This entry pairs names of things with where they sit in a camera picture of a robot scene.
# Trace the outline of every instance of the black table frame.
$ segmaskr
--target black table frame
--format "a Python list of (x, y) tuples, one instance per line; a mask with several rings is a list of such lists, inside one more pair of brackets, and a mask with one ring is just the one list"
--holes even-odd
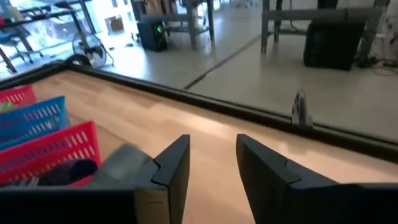
[[(40, 18), (35, 18), (35, 19), (31, 19), (31, 20), (26, 20), (26, 21), (18, 21), (18, 22), (13, 22), (10, 24), (6, 24), (3, 27), (0, 27), (0, 29), (5, 29), (5, 28), (12, 28), (12, 27), (19, 27), (21, 25), (24, 24), (30, 24), (33, 22), (37, 22), (37, 21), (43, 21), (46, 19), (50, 19), (50, 18), (55, 18), (55, 17), (59, 17), (59, 16), (65, 16), (65, 15), (72, 15), (73, 18), (73, 22), (75, 23), (76, 29), (79, 31), (81, 31), (81, 26), (79, 24), (79, 20), (77, 19), (76, 16), (76, 11), (74, 10), (65, 10), (65, 11), (61, 11), (61, 12), (55, 12), (55, 13), (49, 13), (46, 14), (45, 17), (40, 17)], [(29, 52), (33, 51), (32, 48), (30, 47), (29, 43), (24, 44), (27, 48), (27, 50)], [(4, 53), (4, 51), (2, 50), (2, 48), (0, 47), (0, 56), (2, 57), (2, 59), (4, 60), (4, 62), (7, 65), (7, 68), (12, 72), (12, 73), (16, 73), (17, 70), (15, 69), (15, 66), (12, 64), (11, 60), (9, 59), (9, 57), (7, 57), (7, 55)]]
[(19, 85), (26, 85), (50, 77), (65, 70), (72, 70), (94, 78), (99, 78), (109, 82), (118, 83), (138, 90), (146, 91), (155, 95), (160, 95), (173, 100), (181, 101), (193, 106), (198, 106), (207, 110), (234, 116), (246, 121), (262, 124), (271, 128), (276, 128), (291, 134), (296, 134), (305, 138), (325, 142), (338, 147), (343, 147), (352, 151), (368, 154), (387, 161), (398, 164), (398, 142), (390, 139), (381, 139), (355, 133), (345, 129), (339, 129), (320, 123), (313, 123), (313, 128), (302, 128), (292, 125), (290, 116), (273, 113), (271, 111), (260, 110), (245, 105), (232, 102), (217, 100), (207, 96), (201, 96), (186, 90), (171, 88), (137, 78), (125, 77), (117, 73), (97, 70), (91, 67), (75, 65), (69, 60), (59, 60), (46, 64), (35, 70), (8, 78), (0, 82), (0, 90), (13, 88)]

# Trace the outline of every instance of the computer case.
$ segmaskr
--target computer case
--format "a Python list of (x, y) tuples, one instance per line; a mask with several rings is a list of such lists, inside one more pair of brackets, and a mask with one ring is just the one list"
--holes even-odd
[(319, 9), (335, 9), (337, 7), (338, 0), (318, 0)]
[(311, 22), (305, 41), (305, 66), (351, 70), (364, 26), (365, 23)]
[(154, 52), (167, 49), (167, 41), (162, 22), (138, 22), (137, 28), (144, 49)]
[(1, 223), (181, 224), (190, 136), (179, 137), (154, 159), (140, 160), (145, 164), (133, 177), (113, 186), (0, 189)]
[(339, 184), (244, 134), (236, 158), (257, 224), (398, 222), (398, 183)]

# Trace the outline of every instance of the blue plastic basket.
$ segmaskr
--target blue plastic basket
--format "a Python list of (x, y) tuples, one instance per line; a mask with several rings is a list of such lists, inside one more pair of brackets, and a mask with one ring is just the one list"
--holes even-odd
[(1, 113), (0, 151), (69, 125), (64, 96)]

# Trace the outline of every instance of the table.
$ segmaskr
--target table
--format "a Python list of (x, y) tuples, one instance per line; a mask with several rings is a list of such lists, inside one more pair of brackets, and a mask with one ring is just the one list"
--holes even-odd
[[(55, 13), (48, 13), (48, 14), (43, 15), (42, 17), (34, 17), (33, 19), (29, 19), (29, 20), (8, 23), (5, 26), (0, 27), (0, 29), (12, 28), (12, 27), (15, 27), (16, 29), (20, 29), (21, 26), (24, 25), (24, 24), (29, 24), (29, 23), (32, 23), (32, 22), (42, 21), (42, 20), (46, 20), (46, 19), (50, 19), (50, 18), (54, 18), (54, 17), (58, 17), (58, 16), (65, 16), (65, 15), (71, 14), (72, 18), (73, 18), (73, 21), (75, 23), (75, 26), (76, 26), (76, 28), (79, 31), (79, 30), (81, 30), (81, 27), (80, 27), (80, 24), (78, 22), (78, 19), (77, 19), (77, 16), (76, 16), (75, 13), (76, 13), (76, 11), (74, 11), (74, 10), (65, 10), (65, 11), (60, 11), (60, 12), (55, 12)], [(24, 44), (25, 48), (29, 52), (33, 52), (32, 47), (30, 46), (30, 44), (28, 43), (28, 41), (27, 41), (27, 39), (25, 37), (21, 38), (21, 42)], [(7, 57), (7, 55), (4, 53), (4, 51), (2, 50), (1, 47), (0, 47), (0, 56), (2, 57), (4, 62), (7, 64), (7, 68), (12, 73), (16, 73), (17, 70), (15, 69), (15, 67), (11, 63), (11, 60)]]
[[(261, 53), (266, 54), (267, 38), (274, 34), (274, 41), (278, 41), (279, 34), (298, 34), (306, 35), (306, 31), (296, 32), (292, 30), (282, 30), (280, 28), (281, 20), (318, 20), (325, 22), (338, 21), (366, 21), (366, 30), (363, 34), (359, 50), (359, 59), (368, 57), (374, 38), (377, 34), (377, 28), (380, 23), (380, 17), (383, 8), (388, 5), (388, 0), (375, 0), (373, 7), (359, 7), (352, 9), (299, 9), (299, 10), (281, 10), (283, 0), (277, 0), (277, 10), (270, 11), (270, 0), (263, 0), (262, 4), (262, 29), (261, 29)], [(269, 31), (269, 21), (274, 21), (274, 30)]]

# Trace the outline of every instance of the plastic basket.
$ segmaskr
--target plastic basket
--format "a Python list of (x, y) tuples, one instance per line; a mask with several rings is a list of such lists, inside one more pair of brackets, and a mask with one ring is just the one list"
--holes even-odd
[[(65, 161), (92, 159), (99, 166), (100, 152), (92, 121), (42, 136), (0, 152), (0, 183), (38, 177)], [(85, 185), (90, 178), (71, 184)]]
[(36, 103), (32, 85), (19, 86), (0, 91), (0, 103), (14, 103), (18, 107)]
[(67, 127), (64, 96), (0, 113), (0, 151)]

